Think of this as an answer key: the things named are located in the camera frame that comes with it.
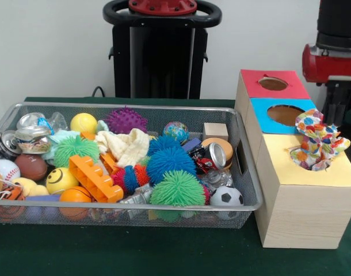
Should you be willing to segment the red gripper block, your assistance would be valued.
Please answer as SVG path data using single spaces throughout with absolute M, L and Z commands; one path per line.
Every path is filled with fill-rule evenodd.
M 302 71 L 307 82 L 326 83 L 326 99 L 322 110 L 324 122 L 342 125 L 351 98 L 351 52 L 306 44 L 302 54 Z M 339 84 L 329 81 L 344 82 Z

